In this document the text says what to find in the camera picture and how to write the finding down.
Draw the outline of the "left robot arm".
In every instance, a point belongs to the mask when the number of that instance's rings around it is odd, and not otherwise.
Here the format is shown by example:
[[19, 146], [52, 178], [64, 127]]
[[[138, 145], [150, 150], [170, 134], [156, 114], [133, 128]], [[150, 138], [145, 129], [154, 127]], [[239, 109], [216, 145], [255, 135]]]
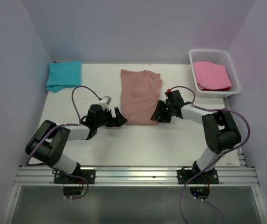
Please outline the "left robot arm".
[[64, 177], [70, 183], [80, 180], [81, 172], [79, 163], [63, 153], [66, 143], [74, 140], [90, 140], [101, 127], [121, 127], [127, 119], [115, 107], [115, 117], [110, 109], [105, 109], [100, 104], [91, 105], [86, 116], [80, 118], [77, 124], [56, 124], [45, 120], [28, 142], [25, 152], [31, 158], [39, 160], [43, 165], [53, 167], [64, 172]]

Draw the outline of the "dusty pink printed t-shirt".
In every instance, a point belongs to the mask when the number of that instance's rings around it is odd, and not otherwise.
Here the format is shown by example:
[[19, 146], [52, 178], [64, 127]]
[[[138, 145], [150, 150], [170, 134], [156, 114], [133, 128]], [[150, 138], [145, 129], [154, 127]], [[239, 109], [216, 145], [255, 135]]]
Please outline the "dusty pink printed t-shirt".
[[121, 70], [121, 113], [131, 126], [157, 126], [151, 120], [160, 99], [162, 79], [149, 70]]

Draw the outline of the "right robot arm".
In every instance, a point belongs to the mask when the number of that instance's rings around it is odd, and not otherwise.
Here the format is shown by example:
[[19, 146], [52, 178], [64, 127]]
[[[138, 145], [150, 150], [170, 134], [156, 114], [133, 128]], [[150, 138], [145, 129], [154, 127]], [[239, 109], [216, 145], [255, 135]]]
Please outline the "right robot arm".
[[241, 142], [241, 134], [228, 110], [197, 108], [193, 102], [185, 102], [178, 90], [168, 90], [166, 100], [159, 100], [151, 120], [170, 123], [172, 117], [191, 120], [203, 126], [206, 148], [193, 163], [191, 169], [183, 167], [177, 171], [178, 183], [219, 183], [215, 160], [228, 149]]

